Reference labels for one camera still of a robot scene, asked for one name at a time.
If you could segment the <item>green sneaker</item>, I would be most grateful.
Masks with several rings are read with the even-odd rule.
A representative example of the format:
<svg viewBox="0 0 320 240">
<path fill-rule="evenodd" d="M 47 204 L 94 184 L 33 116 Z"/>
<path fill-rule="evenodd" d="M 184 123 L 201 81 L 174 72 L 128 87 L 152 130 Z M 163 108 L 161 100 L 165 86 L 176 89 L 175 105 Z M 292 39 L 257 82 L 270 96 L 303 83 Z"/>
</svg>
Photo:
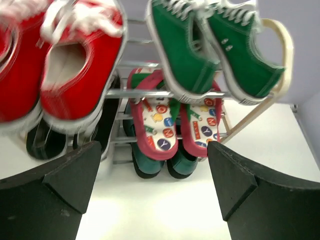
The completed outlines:
<svg viewBox="0 0 320 240">
<path fill-rule="evenodd" d="M 173 97 L 198 103 L 212 89 L 218 68 L 201 30 L 204 0 L 150 0 L 145 20 L 158 52 L 164 82 Z"/>
<path fill-rule="evenodd" d="M 285 67 L 266 60 L 256 36 L 262 30 L 257 2 L 218 0 L 198 11 L 201 29 L 217 54 L 227 88 L 242 105 L 265 100 L 279 82 Z"/>
</svg>

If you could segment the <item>pink sandal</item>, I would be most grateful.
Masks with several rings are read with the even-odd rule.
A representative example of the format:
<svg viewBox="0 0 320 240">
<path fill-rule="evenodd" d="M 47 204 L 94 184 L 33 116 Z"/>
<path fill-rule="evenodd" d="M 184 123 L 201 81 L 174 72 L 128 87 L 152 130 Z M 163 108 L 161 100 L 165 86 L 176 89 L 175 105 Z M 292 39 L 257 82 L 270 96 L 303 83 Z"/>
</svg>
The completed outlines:
<svg viewBox="0 0 320 240">
<path fill-rule="evenodd" d="M 161 69 L 135 68 L 129 74 L 127 90 L 165 91 Z M 172 119 L 170 99 L 145 97 L 129 100 L 130 113 L 139 150 L 156 161 L 172 158 L 178 150 L 176 124 Z"/>
<path fill-rule="evenodd" d="M 198 158 L 208 156 L 209 142 L 219 142 L 222 99 L 205 97 L 199 103 L 181 104 L 180 131 L 186 152 Z"/>
</svg>

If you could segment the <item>green loafer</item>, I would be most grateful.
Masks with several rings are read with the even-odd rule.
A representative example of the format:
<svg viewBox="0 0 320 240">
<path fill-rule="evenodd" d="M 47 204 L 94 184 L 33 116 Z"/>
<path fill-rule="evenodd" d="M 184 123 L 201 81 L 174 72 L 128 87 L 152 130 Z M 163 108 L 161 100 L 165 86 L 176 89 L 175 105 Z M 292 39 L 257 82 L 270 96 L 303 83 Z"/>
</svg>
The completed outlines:
<svg viewBox="0 0 320 240">
<path fill-rule="evenodd" d="M 183 145 L 183 140 L 178 140 L 178 149 L 175 155 L 166 161 L 169 174 L 178 180 L 188 178 L 198 165 L 198 157 L 189 154 Z"/>
<path fill-rule="evenodd" d="M 136 137 L 133 119 L 124 119 L 122 121 L 123 130 L 127 137 Z M 144 155 L 136 142 L 131 142 L 131 156 L 136 174 L 142 179 L 151 179 L 156 177 L 162 170 L 165 162 L 153 160 Z"/>
</svg>

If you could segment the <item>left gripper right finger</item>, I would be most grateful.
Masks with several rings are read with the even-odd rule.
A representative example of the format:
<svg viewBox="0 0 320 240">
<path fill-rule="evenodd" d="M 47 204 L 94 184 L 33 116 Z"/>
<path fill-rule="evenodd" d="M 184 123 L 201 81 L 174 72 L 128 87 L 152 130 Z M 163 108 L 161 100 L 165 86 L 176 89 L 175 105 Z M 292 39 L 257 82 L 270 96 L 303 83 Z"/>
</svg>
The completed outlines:
<svg viewBox="0 0 320 240">
<path fill-rule="evenodd" d="M 222 218 L 233 240 L 318 240 L 320 184 L 290 176 L 211 141 L 207 148 Z"/>
</svg>

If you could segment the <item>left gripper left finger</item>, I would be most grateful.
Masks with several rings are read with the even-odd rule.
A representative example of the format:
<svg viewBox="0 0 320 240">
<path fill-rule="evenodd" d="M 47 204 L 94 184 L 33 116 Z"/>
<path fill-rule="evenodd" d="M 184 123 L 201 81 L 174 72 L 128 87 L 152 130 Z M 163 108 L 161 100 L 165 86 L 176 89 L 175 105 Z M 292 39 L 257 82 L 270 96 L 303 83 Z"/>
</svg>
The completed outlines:
<svg viewBox="0 0 320 240">
<path fill-rule="evenodd" d="M 57 159 L 1 179 L 0 238 L 76 239 L 101 155 L 101 144 L 91 141 Z"/>
</svg>

